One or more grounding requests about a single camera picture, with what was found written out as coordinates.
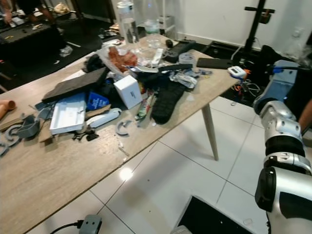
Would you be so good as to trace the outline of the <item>small grey plastic bin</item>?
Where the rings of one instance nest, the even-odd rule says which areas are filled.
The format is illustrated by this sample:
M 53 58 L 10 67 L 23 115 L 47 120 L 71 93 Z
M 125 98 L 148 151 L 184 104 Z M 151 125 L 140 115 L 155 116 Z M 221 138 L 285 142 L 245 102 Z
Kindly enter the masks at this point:
M 40 128 L 39 118 L 34 115 L 28 115 L 22 120 L 22 125 L 18 128 L 17 135 L 24 139 L 36 136 Z

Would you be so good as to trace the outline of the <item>orange tube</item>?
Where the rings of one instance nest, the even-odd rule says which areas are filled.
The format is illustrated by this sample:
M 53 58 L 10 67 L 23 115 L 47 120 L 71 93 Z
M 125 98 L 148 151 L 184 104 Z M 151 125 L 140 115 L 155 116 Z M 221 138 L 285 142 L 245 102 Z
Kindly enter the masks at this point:
M 13 100 L 1 100 L 0 101 L 0 120 L 2 120 L 8 112 L 15 109 L 16 103 Z

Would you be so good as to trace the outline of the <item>white shallow tray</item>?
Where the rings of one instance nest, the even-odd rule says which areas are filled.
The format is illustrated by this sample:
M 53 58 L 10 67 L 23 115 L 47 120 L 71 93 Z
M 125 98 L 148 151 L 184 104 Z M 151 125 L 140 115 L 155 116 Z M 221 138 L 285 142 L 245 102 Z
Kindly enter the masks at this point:
M 54 105 L 50 132 L 52 135 L 80 131 L 84 127 L 86 114 L 84 92 L 63 98 Z

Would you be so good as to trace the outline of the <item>black low table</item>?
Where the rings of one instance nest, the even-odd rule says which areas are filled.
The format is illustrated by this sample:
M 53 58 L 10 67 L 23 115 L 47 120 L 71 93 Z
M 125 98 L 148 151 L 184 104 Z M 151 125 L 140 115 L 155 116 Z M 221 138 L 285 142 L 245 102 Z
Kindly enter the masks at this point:
M 0 58 L 14 65 L 26 64 L 38 56 L 58 55 L 66 46 L 60 31 L 49 24 L 23 24 L 0 32 Z

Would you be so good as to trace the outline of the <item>black clip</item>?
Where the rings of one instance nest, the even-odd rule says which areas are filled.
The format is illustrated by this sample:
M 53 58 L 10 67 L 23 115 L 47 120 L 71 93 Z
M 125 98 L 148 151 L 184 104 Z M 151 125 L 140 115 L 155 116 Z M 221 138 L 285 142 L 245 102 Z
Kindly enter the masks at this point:
M 80 142 L 83 138 L 87 140 L 87 142 L 90 142 L 96 138 L 98 138 L 99 135 L 96 134 L 94 131 L 85 131 L 80 133 L 75 133 L 72 137 L 72 140 Z

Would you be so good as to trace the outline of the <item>blue packet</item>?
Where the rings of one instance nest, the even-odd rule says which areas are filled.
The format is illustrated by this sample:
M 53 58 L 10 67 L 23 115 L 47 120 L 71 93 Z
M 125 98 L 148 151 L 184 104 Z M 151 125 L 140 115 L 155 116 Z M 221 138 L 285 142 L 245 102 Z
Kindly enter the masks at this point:
M 110 101 L 105 96 L 102 96 L 96 92 L 90 91 L 87 94 L 86 98 L 86 107 L 87 111 L 95 111 L 98 109 L 102 109 L 103 107 L 110 104 Z

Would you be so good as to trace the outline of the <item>white power strip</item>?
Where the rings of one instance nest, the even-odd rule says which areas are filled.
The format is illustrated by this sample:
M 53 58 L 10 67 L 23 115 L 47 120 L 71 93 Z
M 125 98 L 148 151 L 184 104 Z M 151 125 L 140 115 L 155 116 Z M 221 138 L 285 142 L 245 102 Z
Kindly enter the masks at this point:
M 119 108 L 113 108 L 103 114 L 91 117 L 85 121 L 85 125 L 89 129 L 97 129 L 104 124 L 111 122 L 112 120 L 118 118 L 122 110 Z

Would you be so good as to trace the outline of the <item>black crumpled pouch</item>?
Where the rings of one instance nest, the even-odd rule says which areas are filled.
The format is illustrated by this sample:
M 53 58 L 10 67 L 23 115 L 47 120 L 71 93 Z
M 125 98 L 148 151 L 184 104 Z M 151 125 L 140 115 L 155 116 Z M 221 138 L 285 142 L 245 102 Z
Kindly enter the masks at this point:
M 85 60 L 84 67 L 81 70 L 85 73 L 89 73 L 105 67 L 106 65 L 101 60 L 100 56 L 98 54 L 93 54 Z

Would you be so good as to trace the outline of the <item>person in black shorts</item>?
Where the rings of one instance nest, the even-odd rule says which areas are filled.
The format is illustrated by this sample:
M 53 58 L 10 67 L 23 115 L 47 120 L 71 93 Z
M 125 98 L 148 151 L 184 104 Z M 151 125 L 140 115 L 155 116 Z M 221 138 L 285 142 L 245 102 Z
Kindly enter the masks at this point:
M 56 24 L 55 17 L 47 7 L 44 7 L 42 0 L 0 0 L 0 8 L 5 14 L 3 18 L 6 24 L 11 24 L 13 21 L 13 10 L 14 7 L 17 6 L 24 11 L 31 22 L 36 22 L 38 20 L 38 18 L 34 16 L 34 9 L 38 9 L 52 25 Z

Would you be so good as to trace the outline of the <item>small grey C-shaped part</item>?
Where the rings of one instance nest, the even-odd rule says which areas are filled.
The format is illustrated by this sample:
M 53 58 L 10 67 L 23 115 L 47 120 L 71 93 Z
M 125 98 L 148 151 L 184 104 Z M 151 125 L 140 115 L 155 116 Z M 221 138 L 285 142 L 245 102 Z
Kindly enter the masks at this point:
M 122 122 L 119 122 L 116 127 L 116 134 L 118 134 L 118 136 L 120 137 L 128 137 L 129 132 L 127 127 L 129 127 L 132 122 L 132 120 L 124 120 Z

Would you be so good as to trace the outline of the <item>small white cardboard box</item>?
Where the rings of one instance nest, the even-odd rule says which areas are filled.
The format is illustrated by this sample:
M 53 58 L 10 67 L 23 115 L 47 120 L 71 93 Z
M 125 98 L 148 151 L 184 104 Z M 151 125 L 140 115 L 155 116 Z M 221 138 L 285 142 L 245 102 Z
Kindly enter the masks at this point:
M 127 75 L 114 82 L 114 87 L 127 109 L 135 107 L 143 100 L 138 80 L 131 75 Z

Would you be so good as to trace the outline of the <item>clear bag of red snacks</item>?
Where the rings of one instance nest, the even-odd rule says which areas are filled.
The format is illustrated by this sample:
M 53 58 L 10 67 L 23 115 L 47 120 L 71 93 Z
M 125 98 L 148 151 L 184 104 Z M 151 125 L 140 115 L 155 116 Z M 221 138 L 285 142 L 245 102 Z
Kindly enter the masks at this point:
M 115 45 L 104 47 L 98 53 L 103 64 L 118 75 L 122 75 L 128 67 L 138 65 L 137 56 L 127 49 L 118 49 Z

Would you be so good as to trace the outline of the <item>grey robot left foot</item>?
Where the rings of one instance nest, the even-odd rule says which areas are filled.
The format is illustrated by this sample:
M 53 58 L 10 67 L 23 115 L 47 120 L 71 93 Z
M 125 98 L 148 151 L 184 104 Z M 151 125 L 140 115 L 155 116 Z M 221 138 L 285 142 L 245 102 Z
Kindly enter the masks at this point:
M 78 228 L 78 234 L 98 234 L 102 227 L 102 218 L 96 214 L 87 215 Z

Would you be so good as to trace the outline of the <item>colourful snack wrapper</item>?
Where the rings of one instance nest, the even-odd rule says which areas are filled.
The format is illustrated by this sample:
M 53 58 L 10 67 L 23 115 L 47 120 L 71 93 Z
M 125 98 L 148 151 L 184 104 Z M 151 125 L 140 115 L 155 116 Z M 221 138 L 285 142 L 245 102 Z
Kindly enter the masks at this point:
M 143 100 L 143 102 L 141 103 L 141 106 L 138 110 L 138 113 L 135 116 L 135 121 L 140 124 L 141 122 L 143 122 L 149 112 L 150 106 L 151 106 L 151 102 L 154 98 L 154 94 L 149 94 L 147 96 L 147 98 L 145 98 L 145 100 Z

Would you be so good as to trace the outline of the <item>clear bottle with white cap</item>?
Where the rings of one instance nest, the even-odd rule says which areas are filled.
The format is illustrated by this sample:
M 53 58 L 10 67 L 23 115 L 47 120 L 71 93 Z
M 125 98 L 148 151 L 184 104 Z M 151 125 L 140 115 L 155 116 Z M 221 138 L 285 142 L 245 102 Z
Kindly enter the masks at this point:
M 137 49 L 137 27 L 134 16 L 134 3 L 131 0 L 121 0 L 117 3 L 120 33 L 130 49 Z

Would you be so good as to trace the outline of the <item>black sock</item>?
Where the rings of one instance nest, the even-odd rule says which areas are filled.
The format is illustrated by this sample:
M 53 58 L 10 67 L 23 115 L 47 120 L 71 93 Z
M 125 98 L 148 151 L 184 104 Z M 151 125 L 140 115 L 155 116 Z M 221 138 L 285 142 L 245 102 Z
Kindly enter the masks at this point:
M 154 123 L 163 125 L 170 120 L 176 104 L 186 90 L 185 85 L 173 81 L 168 82 L 159 90 L 151 112 Z

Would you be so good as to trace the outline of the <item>clear bottle with green label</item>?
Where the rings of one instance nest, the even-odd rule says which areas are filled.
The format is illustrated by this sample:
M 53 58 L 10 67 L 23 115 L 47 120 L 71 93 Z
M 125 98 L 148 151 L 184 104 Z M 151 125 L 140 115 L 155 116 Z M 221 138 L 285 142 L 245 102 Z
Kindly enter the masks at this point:
M 149 47 L 156 48 L 160 42 L 159 12 L 156 0 L 143 0 L 142 2 L 143 24 L 146 31 L 146 41 Z

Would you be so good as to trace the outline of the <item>black marker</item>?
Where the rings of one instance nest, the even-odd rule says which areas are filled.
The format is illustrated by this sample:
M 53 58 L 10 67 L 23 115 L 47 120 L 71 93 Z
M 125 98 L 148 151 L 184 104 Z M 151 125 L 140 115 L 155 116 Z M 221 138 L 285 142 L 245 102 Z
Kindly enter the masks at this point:
M 178 70 L 185 70 L 185 69 L 192 69 L 193 64 L 173 64 L 173 65 L 165 65 L 158 68 L 159 72 L 165 71 L 178 71 Z

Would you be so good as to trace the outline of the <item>silver foil packet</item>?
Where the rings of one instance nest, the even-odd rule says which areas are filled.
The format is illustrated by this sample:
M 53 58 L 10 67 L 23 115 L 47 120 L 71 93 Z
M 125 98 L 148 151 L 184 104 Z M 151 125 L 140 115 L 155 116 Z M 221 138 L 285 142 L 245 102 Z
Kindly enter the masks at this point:
M 182 72 L 177 72 L 173 75 L 170 76 L 170 80 L 177 82 L 185 87 L 187 87 L 188 89 L 194 89 L 197 85 L 197 80 L 196 78 L 189 76 L 185 73 Z

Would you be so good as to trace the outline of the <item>grey tape roll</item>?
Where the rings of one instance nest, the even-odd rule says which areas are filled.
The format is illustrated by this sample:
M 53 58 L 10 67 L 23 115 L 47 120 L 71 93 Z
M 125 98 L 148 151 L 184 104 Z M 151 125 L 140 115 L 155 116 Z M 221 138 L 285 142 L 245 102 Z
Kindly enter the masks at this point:
M 181 53 L 178 56 L 178 63 L 196 65 L 196 58 L 193 53 Z

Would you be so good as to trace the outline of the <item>light wooden table leg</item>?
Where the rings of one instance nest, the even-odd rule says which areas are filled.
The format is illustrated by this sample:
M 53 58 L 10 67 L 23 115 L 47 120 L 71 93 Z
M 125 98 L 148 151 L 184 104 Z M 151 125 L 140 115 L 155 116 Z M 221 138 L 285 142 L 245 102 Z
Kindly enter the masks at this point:
M 219 155 L 218 155 L 218 148 L 217 148 L 217 140 L 216 140 L 216 134 L 215 134 L 215 129 L 214 129 L 214 122 L 212 119 L 211 107 L 209 103 L 207 103 L 207 105 L 205 105 L 201 109 L 201 113 L 202 113 L 203 120 L 205 123 L 205 128 L 206 128 L 207 136 L 209 138 L 209 143 L 210 143 L 210 147 L 212 150 L 213 158 L 215 161 L 218 161 Z

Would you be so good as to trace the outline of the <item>black flat wallet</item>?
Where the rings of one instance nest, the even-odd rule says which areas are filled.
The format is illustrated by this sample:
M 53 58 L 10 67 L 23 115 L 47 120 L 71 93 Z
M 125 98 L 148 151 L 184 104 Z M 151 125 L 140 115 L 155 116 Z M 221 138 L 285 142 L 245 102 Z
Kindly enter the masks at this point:
M 196 66 L 198 68 L 228 69 L 233 66 L 233 62 L 229 59 L 199 58 Z

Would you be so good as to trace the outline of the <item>small black floor mat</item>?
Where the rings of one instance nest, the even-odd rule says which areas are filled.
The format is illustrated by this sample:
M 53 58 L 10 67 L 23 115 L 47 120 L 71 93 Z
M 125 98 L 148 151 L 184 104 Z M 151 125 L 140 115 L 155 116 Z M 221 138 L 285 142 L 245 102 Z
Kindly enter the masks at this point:
M 187 203 L 170 234 L 253 234 L 196 196 Z

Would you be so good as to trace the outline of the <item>white and blue handheld device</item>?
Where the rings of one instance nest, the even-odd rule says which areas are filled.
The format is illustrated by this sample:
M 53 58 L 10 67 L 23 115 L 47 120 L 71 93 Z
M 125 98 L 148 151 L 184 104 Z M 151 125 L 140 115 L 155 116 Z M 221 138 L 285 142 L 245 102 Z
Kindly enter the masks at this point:
M 241 68 L 238 65 L 228 67 L 226 70 L 232 78 L 235 78 L 238 80 L 243 80 L 245 76 L 247 76 L 247 71 L 245 71 L 245 69 Z

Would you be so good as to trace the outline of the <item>black metal stand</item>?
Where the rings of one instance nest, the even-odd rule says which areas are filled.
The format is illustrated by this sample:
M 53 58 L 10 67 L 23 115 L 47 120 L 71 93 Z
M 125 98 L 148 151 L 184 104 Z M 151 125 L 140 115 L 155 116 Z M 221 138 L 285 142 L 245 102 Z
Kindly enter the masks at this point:
M 270 22 L 272 14 L 275 13 L 274 9 L 265 8 L 267 0 L 258 0 L 257 7 L 246 6 L 245 11 L 254 12 L 254 17 L 252 20 L 252 26 L 248 34 L 248 38 L 244 44 L 244 47 L 240 53 L 239 61 L 249 58 L 252 47 L 254 44 L 256 32 L 260 24 L 268 24 Z

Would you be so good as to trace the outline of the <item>black bag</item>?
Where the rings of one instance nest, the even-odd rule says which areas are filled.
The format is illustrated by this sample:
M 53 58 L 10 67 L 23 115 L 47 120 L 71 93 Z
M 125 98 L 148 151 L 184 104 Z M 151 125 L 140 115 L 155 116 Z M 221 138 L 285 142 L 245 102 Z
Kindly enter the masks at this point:
M 248 67 L 251 73 L 247 76 L 254 84 L 259 86 L 267 86 L 270 74 L 267 73 L 268 66 L 274 65 L 279 60 L 292 61 L 277 53 L 272 47 L 263 45 L 259 52 L 252 51 L 249 60 L 252 65 Z

